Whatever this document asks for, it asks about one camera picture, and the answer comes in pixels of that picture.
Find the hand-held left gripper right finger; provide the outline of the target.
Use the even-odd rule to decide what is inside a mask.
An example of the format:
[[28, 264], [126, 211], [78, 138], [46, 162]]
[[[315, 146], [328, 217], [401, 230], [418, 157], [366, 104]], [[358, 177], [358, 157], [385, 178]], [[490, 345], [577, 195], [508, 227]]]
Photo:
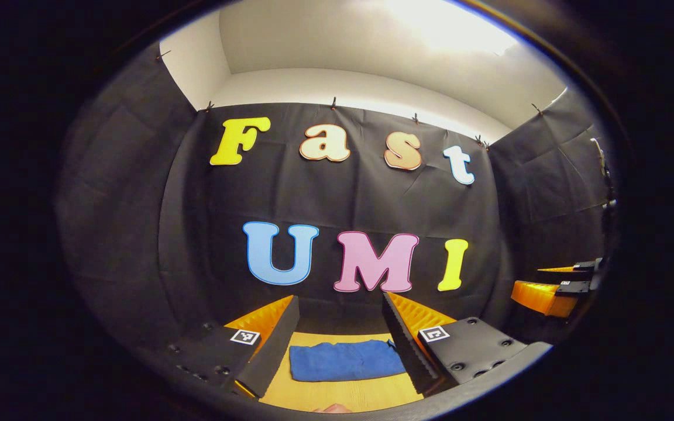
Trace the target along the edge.
[[506, 382], [551, 349], [518, 341], [481, 318], [455, 320], [399, 294], [383, 294], [382, 314], [418, 394], [427, 398], [482, 381]]

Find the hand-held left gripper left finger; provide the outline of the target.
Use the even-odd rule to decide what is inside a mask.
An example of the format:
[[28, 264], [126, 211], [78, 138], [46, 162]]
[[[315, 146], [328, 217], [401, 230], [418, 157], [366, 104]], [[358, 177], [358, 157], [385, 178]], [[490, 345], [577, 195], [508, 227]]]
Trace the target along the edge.
[[156, 352], [157, 366], [225, 394], [261, 399], [300, 320], [299, 298], [286, 296], [225, 325], [203, 327]]

